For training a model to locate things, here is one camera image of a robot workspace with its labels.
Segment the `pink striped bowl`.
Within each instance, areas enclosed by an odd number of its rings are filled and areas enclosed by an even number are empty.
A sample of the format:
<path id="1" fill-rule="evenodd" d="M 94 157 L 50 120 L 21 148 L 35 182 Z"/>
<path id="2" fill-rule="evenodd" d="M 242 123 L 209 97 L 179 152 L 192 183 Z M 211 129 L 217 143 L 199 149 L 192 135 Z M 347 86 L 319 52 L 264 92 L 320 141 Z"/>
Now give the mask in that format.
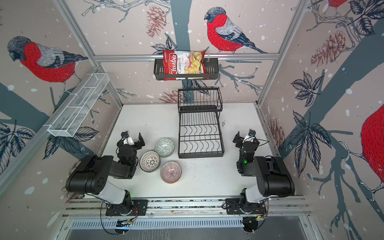
<path id="1" fill-rule="evenodd" d="M 181 178 L 181 175 L 181 166 L 173 161 L 165 163 L 160 170 L 161 179 L 167 184 L 176 183 Z"/>

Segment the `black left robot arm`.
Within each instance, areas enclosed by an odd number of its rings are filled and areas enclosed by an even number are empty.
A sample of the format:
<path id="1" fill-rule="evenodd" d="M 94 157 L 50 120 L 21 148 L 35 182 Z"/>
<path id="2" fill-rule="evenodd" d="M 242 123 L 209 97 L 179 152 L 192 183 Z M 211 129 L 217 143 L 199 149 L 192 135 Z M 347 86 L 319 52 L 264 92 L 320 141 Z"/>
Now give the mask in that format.
<path id="1" fill-rule="evenodd" d="M 144 216 L 147 200 L 133 200 L 131 193 L 111 183 L 108 177 L 131 180 L 137 170 L 137 151 L 145 146 L 141 134 L 133 141 L 129 131 L 121 133 L 117 142 L 118 161 L 113 156 L 97 155 L 84 157 L 70 174 L 66 190 L 70 193 L 93 196 L 106 204 L 106 216 Z"/>

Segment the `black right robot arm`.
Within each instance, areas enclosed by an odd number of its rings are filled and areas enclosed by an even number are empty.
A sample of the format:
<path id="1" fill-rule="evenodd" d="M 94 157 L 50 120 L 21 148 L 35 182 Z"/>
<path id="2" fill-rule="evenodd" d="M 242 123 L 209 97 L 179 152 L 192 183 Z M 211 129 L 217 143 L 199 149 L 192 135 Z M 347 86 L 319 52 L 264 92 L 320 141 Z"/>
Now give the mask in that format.
<path id="1" fill-rule="evenodd" d="M 250 129 L 245 137 L 237 133 L 233 143 L 239 148 L 238 173 L 256 179 L 254 186 L 244 188 L 240 193 L 239 209 L 243 213 L 261 211 L 260 206 L 271 198 L 285 198 L 295 194 L 293 178 L 282 158 L 255 155 L 260 146 L 255 130 Z"/>

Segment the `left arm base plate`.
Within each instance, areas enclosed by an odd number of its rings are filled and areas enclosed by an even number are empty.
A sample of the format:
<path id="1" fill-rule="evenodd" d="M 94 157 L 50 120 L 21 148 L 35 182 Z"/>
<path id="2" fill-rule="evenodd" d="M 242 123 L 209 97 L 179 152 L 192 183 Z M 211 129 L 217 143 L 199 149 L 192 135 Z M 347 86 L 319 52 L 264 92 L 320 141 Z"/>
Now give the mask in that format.
<path id="1" fill-rule="evenodd" d="M 148 200 L 139 199 L 139 200 L 130 200 L 125 201 L 119 205 L 109 205 L 107 206 L 106 216 L 108 217 L 125 217 L 125 216 L 145 216 Z"/>

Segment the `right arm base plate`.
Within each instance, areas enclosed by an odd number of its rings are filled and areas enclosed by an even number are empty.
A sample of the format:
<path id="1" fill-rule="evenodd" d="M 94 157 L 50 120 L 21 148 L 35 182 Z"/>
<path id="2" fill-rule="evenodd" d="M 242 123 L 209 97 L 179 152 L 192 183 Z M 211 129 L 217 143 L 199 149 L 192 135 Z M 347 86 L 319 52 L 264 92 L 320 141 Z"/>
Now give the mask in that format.
<path id="1" fill-rule="evenodd" d="M 267 208 L 264 204 L 242 202 L 239 198 L 227 198 L 222 208 L 228 215 L 266 215 Z"/>

